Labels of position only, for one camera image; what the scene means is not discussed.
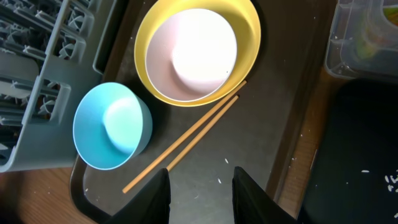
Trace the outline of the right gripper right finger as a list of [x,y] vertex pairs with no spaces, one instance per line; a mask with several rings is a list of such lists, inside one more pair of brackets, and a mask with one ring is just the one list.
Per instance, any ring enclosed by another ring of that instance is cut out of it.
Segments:
[[232,190],[235,224],[295,223],[295,218],[279,207],[242,167],[234,168]]

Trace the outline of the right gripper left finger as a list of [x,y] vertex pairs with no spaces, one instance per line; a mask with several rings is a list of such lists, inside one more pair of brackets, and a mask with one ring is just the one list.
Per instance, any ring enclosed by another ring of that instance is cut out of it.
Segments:
[[105,224],[168,224],[170,203],[169,172],[163,168]]

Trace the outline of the light blue bowl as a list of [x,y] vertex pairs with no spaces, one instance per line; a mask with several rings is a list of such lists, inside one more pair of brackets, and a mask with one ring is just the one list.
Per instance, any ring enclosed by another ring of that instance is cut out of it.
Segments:
[[112,170],[139,155],[152,135],[147,105],[120,83],[102,83],[80,101],[73,120],[73,140],[92,168]]

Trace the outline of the pink white bowl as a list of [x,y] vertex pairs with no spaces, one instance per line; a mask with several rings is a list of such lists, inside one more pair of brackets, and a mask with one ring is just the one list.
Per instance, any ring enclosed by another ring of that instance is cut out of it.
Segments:
[[223,16],[208,9],[187,9],[170,16],[154,32],[145,68],[162,96],[191,102],[226,83],[237,51],[234,30]]

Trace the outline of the green snack wrapper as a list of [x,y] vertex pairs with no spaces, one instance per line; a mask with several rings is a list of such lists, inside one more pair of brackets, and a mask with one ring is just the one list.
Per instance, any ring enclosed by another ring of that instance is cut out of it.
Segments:
[[367,9],[360,25],[355,51],[361,60],[397,54],[397,5]]

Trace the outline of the black waste tray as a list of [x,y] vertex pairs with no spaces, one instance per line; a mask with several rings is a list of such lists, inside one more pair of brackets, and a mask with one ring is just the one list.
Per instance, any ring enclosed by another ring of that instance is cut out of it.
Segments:
[[397,223],[397,85],[337,92],[298,223]]

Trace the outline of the grey plastic dishwasher rack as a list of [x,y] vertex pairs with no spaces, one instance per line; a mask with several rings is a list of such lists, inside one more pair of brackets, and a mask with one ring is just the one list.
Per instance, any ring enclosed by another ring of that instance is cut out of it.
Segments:
[[73,117],[103,77],[126,4],[1,2],[2,172],[73,164]]

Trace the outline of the clear plastic waste bin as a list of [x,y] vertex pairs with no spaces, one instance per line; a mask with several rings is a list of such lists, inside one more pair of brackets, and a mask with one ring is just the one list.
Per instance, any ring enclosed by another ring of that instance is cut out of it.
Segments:
[[397,0],[339,0],[325,70],[336,78],[397,82]]

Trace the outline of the upper wooden chopstick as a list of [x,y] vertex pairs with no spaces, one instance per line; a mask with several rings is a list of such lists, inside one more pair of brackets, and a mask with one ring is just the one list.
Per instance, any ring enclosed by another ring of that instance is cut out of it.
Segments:
[[216,111],[218,111],[237,91],[239,91],[247,83],[244,80],[239,84],[231,93],[226,95],[220,100],[212,109],[205,113],[193,126],[186,130],[173,144],[171,144],[160,156],[153,160],[139,175],[137,175],[130,183],[122,189],[126,194],[130,191],[139,181],[141,181],[153,168],[162,162],[171,152],[173,152],[181,143],[186,140],[194,131],[196,131],[208,118],[210,118]]

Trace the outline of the wooden chopstick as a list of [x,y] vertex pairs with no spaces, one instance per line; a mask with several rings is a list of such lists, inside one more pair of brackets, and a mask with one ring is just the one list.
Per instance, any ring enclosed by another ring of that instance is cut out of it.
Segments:
[[160,156],[153,160],[139,175],[137,175],[130,183],[122,189],[126,194],[130,191],[139,181],[141,181],[153,168],[162,162],[171,152],[173,152],[181,143],[186,140],[194,131],[196,131],[208,118],[210,118],[216,111],[218,111],[237,91],[239,91],[247,83],[244,80],[239,84],[231,93],[226,95],[220,100],[212,109],[205,113],[193,126],[186,130],[173,144],[171,144]]
[[232,105],[239,99],[239,95],[234,96],[218,112],[211,121],[192,139],[192,141],[181,151],[181,153],[167,166],[167,170],[171,171],[191,150],[192,148],[204,137],[204,135],[218,122],[218,120],[232,107]]

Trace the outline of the lower wooden chopstick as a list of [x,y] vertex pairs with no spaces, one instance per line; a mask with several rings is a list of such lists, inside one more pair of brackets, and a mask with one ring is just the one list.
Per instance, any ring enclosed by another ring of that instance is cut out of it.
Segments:
[[204,137],[204,135],[218,122],[218,120],[232,107],[232,105],[239,99],[239,95],[234,96],[218,112],[211,121],[192,139],[192,141],[181,151],[181,153],[167,166],[167,170],[171,171],[191,150],[192,148]]

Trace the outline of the dark brown serving tray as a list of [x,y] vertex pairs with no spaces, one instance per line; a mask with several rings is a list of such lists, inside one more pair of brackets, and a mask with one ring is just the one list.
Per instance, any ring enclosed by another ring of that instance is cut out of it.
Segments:
[[[203,116],[209,105],[183,108],[151,95],[137,76],[134,41],[152,1],[131,1],[134,23],[118,34],[114,58],[105,75],[131,87],[148,105],[154,132],[147,149],[123,166],[101,171],[78,159],[70,195],[76,208],[103,223],[144,186],[122,189]],[[278,187],[294,148],[308,97],[323,65],[334,1],[255,1],[261,23],[261,46],[238,101],[170,172],[171,223],[232,223],[231,183],[243,167],[264,189]]]

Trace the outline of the yellow round plate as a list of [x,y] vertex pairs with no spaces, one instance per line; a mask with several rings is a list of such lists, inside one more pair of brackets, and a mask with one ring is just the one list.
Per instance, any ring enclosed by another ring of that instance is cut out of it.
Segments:
[[[150,82],[145,68],[145,56],[151,37],[170,16],[187,9],[202,8],[217,12],[231,25],[236,34],[238,55],[232,74],[220,90],[200,100],[179,102],[160,94]],[[160,0],[144,16],[134,43],[134,63],[137,76],[145,88],[164,103],[194,107],[212,103],[233,91],[255,64],[261,46],[261,23],[250,0]]]

